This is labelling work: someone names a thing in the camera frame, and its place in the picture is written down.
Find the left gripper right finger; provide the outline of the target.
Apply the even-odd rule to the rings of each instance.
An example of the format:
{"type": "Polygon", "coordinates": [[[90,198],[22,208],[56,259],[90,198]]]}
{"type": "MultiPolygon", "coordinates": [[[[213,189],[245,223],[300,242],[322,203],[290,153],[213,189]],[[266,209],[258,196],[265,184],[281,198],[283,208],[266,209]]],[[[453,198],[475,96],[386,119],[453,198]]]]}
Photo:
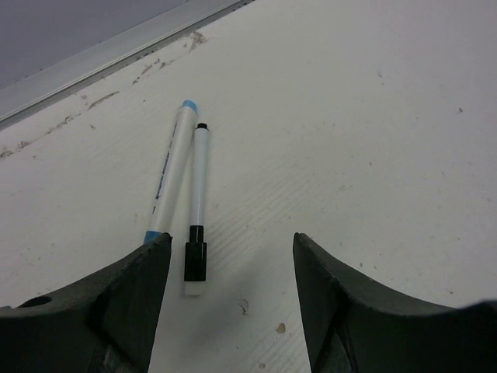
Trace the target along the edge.
{"type": "Polygon", "coordinates": [[[496,303],[453,309],[391,289],[305,234],[294,271],[313,372],[494,372],[496,303]]]}

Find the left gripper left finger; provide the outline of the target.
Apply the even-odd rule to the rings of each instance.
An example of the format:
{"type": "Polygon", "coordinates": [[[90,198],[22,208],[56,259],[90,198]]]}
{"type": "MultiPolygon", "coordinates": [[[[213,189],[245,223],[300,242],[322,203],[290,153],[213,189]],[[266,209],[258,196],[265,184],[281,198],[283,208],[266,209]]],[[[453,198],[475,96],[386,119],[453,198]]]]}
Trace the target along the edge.
{"type": "Polygon", "coordinates": [[[3,372],[146,372],[172,254],[165,233],[123,259],[1,309],[3,372]]]}

